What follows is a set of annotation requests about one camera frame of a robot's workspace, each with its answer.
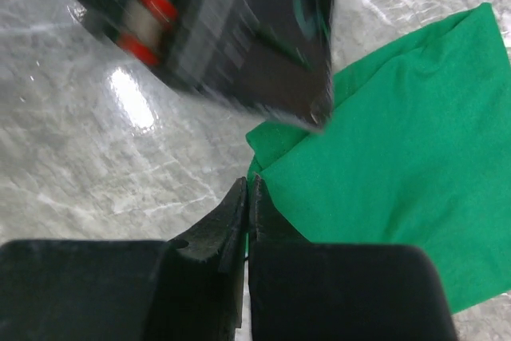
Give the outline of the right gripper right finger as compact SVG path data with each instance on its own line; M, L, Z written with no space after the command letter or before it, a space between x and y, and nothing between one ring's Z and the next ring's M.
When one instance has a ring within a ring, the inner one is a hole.
M255 178L248 282L255 340L455 340L435 266L419 248L305 239Z

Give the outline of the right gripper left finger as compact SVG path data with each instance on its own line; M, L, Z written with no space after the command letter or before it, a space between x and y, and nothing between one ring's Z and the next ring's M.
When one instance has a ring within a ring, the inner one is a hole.
M12 240L4 340L232 340L242 322L248 186L171 240Z

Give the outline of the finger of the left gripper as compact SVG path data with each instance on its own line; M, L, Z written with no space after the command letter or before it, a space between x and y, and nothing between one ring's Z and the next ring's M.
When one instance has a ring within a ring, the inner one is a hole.
M319 130L333 109L335 0L232 0L223 36L223 101Z

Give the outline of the green t shirt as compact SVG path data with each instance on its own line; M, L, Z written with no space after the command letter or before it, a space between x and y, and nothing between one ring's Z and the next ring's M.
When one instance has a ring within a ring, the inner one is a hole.
M323 132L246 136L275 206L314 242L412 244L453 311L510 289L510 64L492 6L407 34L334 76Z

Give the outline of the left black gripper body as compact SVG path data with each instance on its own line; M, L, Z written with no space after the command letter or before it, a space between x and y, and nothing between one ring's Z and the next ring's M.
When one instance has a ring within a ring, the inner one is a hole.
M77 0L82 25L167 86L204 97L253 97L254 0Z

